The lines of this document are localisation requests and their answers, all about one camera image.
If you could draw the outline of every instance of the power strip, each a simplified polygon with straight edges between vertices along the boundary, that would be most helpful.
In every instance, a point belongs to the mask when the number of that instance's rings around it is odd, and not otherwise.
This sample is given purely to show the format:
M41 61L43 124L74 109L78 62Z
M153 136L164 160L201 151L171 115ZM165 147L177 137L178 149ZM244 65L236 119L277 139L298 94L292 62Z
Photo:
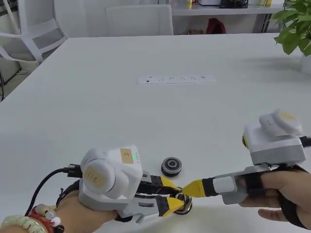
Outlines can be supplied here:
M138 84L214 83L214 82L215 78L210 75L149 76L138 79Z

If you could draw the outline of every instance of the table surface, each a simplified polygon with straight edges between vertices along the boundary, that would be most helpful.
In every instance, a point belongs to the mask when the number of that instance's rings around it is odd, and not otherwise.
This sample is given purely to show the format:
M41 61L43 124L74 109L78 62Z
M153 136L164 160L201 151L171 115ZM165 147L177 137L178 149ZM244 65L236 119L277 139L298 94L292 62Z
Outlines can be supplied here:
M160 175L179 158L180 186L251 166L241 142L247 123L276 108L295 113L311 134L311 77L297 71L274 34L75 38L66 41L0 104L0 219L22 214L45 175L80 163L92 147L136 144L143 168ZM215 83L138 85L148 75L210 74ZM311 160L305 168L311 168ZM37 203L53 204L60 174ZM114 221L106 233L303 232L266 221L256 209L225 206L221 197L194 200L186 216L138 226Z

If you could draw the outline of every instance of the green plant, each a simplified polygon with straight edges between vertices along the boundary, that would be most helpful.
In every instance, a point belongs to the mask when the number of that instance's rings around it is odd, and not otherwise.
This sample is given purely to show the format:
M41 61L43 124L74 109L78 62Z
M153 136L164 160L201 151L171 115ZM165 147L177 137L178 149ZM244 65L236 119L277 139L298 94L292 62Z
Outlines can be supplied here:
M311 54L311 0L289 0L273 19L284 25L274 40L282 45L286 54L291 54L297 47L305 56Z

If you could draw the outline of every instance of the label sticker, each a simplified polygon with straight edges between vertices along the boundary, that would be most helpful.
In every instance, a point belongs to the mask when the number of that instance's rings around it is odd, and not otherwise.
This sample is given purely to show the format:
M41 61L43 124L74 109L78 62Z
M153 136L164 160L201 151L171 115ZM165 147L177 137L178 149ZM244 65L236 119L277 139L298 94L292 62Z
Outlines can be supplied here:
M121 152L122 163L124 163L124 164L134 164L134 159L133 159L133 156L132 156L131 149L122 148L120 150L120 152Z
M83 179L89 181L95 188L102 188L106 181L105 176L92 166L89 166L83 173Z
M294 115L287 113L287 112L281 112L280 116L284 119L284 120L298 120Z

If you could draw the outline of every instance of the red object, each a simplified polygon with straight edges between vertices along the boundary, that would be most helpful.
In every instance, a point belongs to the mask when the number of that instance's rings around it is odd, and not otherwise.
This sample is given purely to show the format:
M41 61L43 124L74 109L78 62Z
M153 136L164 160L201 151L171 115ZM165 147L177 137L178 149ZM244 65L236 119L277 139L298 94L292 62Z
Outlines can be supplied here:
M53 227L51 226L50 221L47 221L44 217L40 216L35 212L35 207L31 210L28 217L31 217L38 222L42 223L43 226L48 230L48 233L54 233Z
M224 24L216 18L210 18L206 29L206 34L226 34Z

